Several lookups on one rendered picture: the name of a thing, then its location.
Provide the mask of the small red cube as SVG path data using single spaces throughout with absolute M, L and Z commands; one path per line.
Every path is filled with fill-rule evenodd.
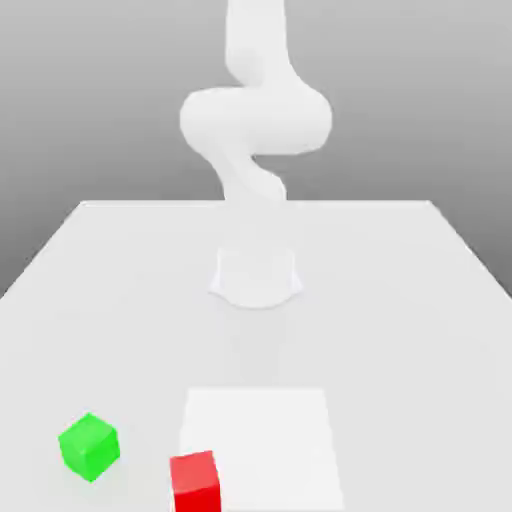
M 222 512 L 221 487 L 211 450 L 170 458 L 171 512 Z

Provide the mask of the small green cube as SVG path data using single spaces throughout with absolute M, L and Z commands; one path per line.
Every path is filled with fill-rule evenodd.
M 86 413 L 57 437 L 62 459 L 74 473 L 95 481 L 120 457 L 117 429 Z

